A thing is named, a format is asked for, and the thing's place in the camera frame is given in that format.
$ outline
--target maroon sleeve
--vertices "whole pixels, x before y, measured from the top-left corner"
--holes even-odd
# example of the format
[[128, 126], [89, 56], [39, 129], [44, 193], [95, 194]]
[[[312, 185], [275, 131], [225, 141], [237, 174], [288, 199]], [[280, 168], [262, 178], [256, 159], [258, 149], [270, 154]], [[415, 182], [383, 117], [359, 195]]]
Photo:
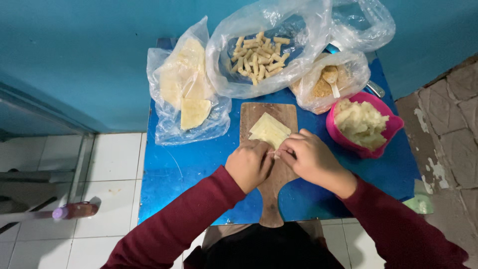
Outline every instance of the maroon sleeve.
[[102, 268], [170, 268], [196, 237], [245, 197], [220, 166], [130, 231]]
[[466, 268], [468, 254], [390, 195], [358, 178], [345, 206], [375, 242], [385, 268]]

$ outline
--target peeling paint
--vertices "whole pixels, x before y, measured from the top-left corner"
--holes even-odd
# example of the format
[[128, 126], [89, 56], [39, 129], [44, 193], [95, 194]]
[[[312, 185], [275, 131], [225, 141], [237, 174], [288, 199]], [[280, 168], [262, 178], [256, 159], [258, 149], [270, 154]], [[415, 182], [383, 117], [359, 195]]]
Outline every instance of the peeling paint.
[[440, 185], [440, 188], [448, 189], [450, 186], [445, 179], [445, 169], [443, 166], [439, 161], [436, 161], [436, 164], [433, 164], [433, 160], [430, 157], [428, 158], [428, 161], [430, 162], [431, 169], [433, 169], [433, 176], [435, 179], [439, 180], [438, 184]]
[[423, 185], [425, 185], [426, 192], [428, 194], [433, 194], [433, 186], [432, 185], [435, 185], [435, 184], [434, 183], [432, 183], [432, 184], [426, 183], [425, 176], [422, 176], [422, 181], [423, 181]]
[[424, 117], [424, 116], [423, 116], [423, 112], [422, 112], [420, 109], [415, 108], [415, 110], [413, 111], [413, 113], [414, 113], [415, 115], [417, 115], [418, 121], [420, 122], [420, 126], [422, 127], [423, 132], [425, 132], [425, 133], [430, 133], [430, 132], [428, 131], [428, 126], [426, 125], [425, 121], [423, 120], [423, 117]]

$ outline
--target hand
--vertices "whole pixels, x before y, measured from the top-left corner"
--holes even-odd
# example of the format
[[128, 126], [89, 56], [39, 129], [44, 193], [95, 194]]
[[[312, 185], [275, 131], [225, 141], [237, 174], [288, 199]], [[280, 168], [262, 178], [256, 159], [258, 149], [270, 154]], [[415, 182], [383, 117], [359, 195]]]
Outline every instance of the hand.
[[338, 163], [317, 135], [305, 129], [285, 139], [276, 154], [298, 176], [342, 199], [350, 197], [357, 188], [355, 176]]
[[274, 149], [266, 142], [248, 140], [229, 155], [226, 171], [241, 190], [248, 194], [269, 176], [273, 152]]

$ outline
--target mashed potato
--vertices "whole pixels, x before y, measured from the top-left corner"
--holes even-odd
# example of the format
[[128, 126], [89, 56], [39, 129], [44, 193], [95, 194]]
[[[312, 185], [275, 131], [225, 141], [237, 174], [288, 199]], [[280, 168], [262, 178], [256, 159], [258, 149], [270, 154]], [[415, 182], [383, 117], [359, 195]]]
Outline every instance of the mashed potato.
[[389, 116], [382, 116], [369, 102], [343, 99], [335, 106], [334, 118], [341, 133], [359, 146], [374, 151], [387, 141], [381, 132]]

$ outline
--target clear plastic bag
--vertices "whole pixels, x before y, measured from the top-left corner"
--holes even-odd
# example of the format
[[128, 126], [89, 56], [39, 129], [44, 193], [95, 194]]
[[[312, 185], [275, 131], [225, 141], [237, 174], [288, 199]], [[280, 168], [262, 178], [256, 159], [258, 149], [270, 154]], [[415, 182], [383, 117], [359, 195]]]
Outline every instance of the clear plastic bag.
[[[234, 12], [217, 26], [206, 47], [207, 75], [219, 95], [253, 98], [286, 88], [310, 71], [329, 43], [330, 0], [259, 0]], [[282, 53], [290, 53], [284, 69], [253, 86], [249, 78], [231, 73], [230, 57], [239, 36], [290, 38]]]
[[395, 35], [395, 22], [378, 0], [333, 0], [332, 44], [340, 50], [375, 51]]
[[[204, 48], [209, 41], [206, 23], [207, 16], [186, 30], [173, 51], [160, 48], [148, 50], [146, 74], [159, 117], [155, 136], [157, 145], [182, 145], [208, 140], [224, 135], [229, 129], [231, 99], [218, 96], [206, 75]], [[185, 49], [181, 55], [186, 55], [186, 58], [177, 61], [184, 47], [187, 47], [187, 50]], [[182, 79], [181, 84], [174, 80], [179, 78]], [[200, 126], [186, 131], [181, 129], [181, 97], [211, 101], [211, 111]]]
[[[315, 85], [320, 79], [322, 69], [326, 66], [337, 66], [337, 88], [339, 98], [334, 98], [332, 90], [324, 97], [317, 97]], [[321, 54], [314, 63], [312, 70], [289, 88], [295, 94], [297, 104], [315, 114], [327, 112], [332, 105], [349, 98], [361, 91], [370, 78], [370, 69], [363, 52], [341, 51], [335, 54]]]

